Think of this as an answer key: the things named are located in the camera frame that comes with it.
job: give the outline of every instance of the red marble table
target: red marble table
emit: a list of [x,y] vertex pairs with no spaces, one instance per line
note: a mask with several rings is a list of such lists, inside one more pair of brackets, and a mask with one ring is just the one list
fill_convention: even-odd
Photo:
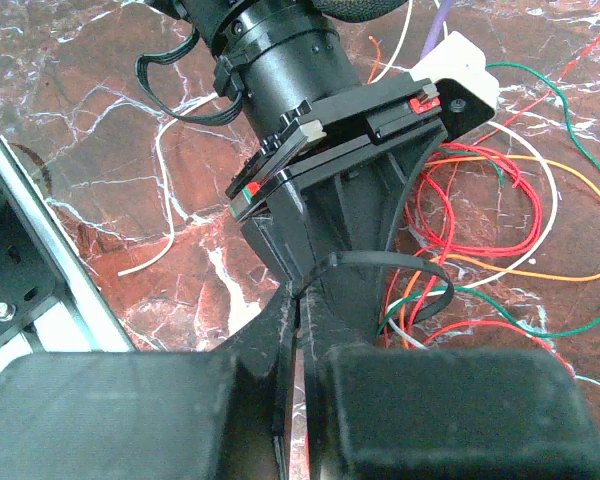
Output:
[[[450,29],[479,45],[489,61],[524,63],[554,80],[600,33],[600,0],[456,3]],[[403,6],[362,25],[338,23],[342,43],[362,79],[375,58],[368,36],[381,42],[388,57],[405,10]],[[397,60],[400,67],[417,61],[435,14],[430,1],[418,0],[413,10]],[[119,270],[160,251],[168,231],[154,140],[169,118],[141,91],[134,61],[142,52],[173,48],[187,34],[186,24],[132,1],[0,1],[0,128],[75,241],[85,268],[143,350],[211,349],[256,315],[277,286],[240,236],[223,194],[257,145],[242,116],[223,128],[176,124],[164,135],[175,245],[154,266],[117,276]],[[210,55],[199,47],[173,67],[155,67],[151,79],[157,94],[175,106],[212,92],[212,71]],[[524,72],[499,69],[494,74],[503,87],[498,120],[546,90]],[[578,137],[600,161],[600,46],[561,86],[570,100]],[[600,186],[600,175],[570,143],[554,100],[513,127],[547,158],[577,167]],[[526,153],[502,134],[489,145]],[[525,163],[523,169],[548,212],[546,178],[535,164]],[[445,169],[441,179],[449,172]],[[579,180],[562,171],[555,176],[561,197],[556,225],[534,256],[535,263],[525,268],[566,275],[597,272],[600,204]],[[528,202],[510,184],[499,188],[488,166],[463,165],[452,201],[459,242],[503,246],[524,238]],[[425,196],[425,209],[438,224],[440,204],[431,192]],[[406,238],[405,232],[399,248],[406,248]],[[508,265],[504,260],[496,264]],[[456,262],[448,270],[459,284],[487,275]],[[399,287],[403,289],[406,281],[401,278]],[[582,284],[505,276],[482,289],[516,318],[548,331],[575,328],[600,314],[600,280]],[[430,332],[451,321],[493,316],[488,305],[460,295],[422,329]],[[532,347],[524,337],[494,329],[476,329],[441,342],[443,347],[479,345]],[[600,325],[553,345],[583,378],[579,386],[600,428]],[[301,420],[301,389],[296,393],[294,418]],[[302,422],[296,427],[294,477],[304,478]]]

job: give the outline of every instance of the black metal plate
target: black metal plate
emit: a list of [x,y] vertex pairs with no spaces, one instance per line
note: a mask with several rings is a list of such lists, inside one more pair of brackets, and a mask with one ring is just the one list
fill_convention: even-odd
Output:
[[0,347],[55,303],[58,288],[57,277],[5,204],[0,213],[0,302],[15,305],[16,314],[8,322],[0,321]]

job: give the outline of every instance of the red tab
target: red tab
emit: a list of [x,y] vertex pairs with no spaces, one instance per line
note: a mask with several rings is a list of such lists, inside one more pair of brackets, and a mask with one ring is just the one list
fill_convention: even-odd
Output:
[[248,183],[247,186],[244,188],[246,188],[247,192],[249,192],[249,195],[253,197],[256,193],[260,191],[260,184],[258,182],[251,182]]
[[409,105],[411,105],[411,109],[415,113],[421,114],[424,112],[428,112],[432,108],[439,107],[440,106],[440,98],[435,97],[435,98],[429,100],[428,102],[424,102],[424,103],[420,103],[420,100],[418,100],[417,98],[412,98],[411,100],[409,100]]

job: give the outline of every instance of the black cable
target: black cable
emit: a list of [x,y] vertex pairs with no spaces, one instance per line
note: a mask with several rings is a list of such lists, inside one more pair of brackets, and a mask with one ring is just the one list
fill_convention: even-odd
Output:
[[324,275],[328,270],[341,266],[374,266],[374,267],[395,267],[406,268],[408,270],[420,270],[425,273],[430,273],[444,280],[447,288],[438,300],[422,308],[415,321],[420,322],[427,318],[433,317],[436,313],[441,312],[451,303],[453,299],[453,284],[446,272],[439,265],[432,263],[420,257],[413,255],[405,255],[395,252],[380,252],[380,251],[353,251],[353,252],[334,252],[329,254],[324,260],[316,263],[311,271],[307,273],[297,288],[294,288],[294,298],[299,298],[309,286],[318,278]]
[[200,38],[200,34],[198,30],[194,27],[191,31],[191,35],[184,41],[184,43],[173,50],[169,50],[164,53],[143,53],[136,60],[136,77],[138,78],[138,83],[145,91],[145,93],[149,96],[151,100],[155,102],[156,105],[160,107],[160,109],[171,115],[178,120],[182,120],[187,123],[197,123],[199,125],[206,125],[209,127],[220,127],[222,125],[227,125],[235,120],[240,112],[242,111],[242,92],[238,91],[235,100],[229,105],[225,110],[222,110],[217,113],[213,113],[210,115],[178,115],[176,112],[167,107],[151,90],[149,86],[149,75],[148,69],[150,63],[157,63],[158,65],[171,65],[172,63],[177,62],[182,57],[184,57],[187,53],[193,50],[193,47],[196,46],[198,40]]

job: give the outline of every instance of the bolt head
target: bolt head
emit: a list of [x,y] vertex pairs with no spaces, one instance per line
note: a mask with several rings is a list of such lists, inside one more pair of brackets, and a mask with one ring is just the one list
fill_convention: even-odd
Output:
[[240,35],[242,32],[244,31],[244,25],[242,24],[242,22],[234,22],[233,26],[231,27],[231,32],[234,35]]
[[5,302],[0,302],[0,321],[8,322],[11,320],[16,314],[15,305],[9,305]]
[[455,100],[452,100],[449,104],[449,110],[451,110],[454,113],[462,113],[466,106],[466,100],[463,100],[462,98],[456,98]]

